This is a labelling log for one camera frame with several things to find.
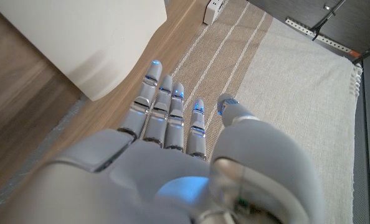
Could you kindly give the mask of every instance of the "blue led light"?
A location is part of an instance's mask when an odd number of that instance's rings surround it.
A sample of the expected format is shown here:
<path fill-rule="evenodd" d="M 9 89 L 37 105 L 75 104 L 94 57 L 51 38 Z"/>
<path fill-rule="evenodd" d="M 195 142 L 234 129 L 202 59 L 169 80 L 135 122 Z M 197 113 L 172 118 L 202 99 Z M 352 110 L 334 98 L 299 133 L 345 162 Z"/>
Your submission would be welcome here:
<path fill-rule="evenodd" d="M 168 196 L 192 205 L 200 201 L 208 183 L 207 177 L 180 177 L 164 184 L 156 197 Z"/>

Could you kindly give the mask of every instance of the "robotic hand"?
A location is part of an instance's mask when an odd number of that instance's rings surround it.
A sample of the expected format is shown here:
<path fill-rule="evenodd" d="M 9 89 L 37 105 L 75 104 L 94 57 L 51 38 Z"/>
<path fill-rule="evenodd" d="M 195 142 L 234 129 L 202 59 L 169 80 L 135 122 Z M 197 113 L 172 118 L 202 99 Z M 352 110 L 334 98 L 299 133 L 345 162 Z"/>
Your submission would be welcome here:
<path fill-rule="evenodd" d="M 201 100 L 184 154 L 183 86 L 164 77 L 152 103 L 161 71 L 153 61 L 118 131 L 100 131 L 43 165 L 0 223 L 323 223 L 312 160 L 228 94 L 217 102 L 225 128 L 211 162 Z"/>

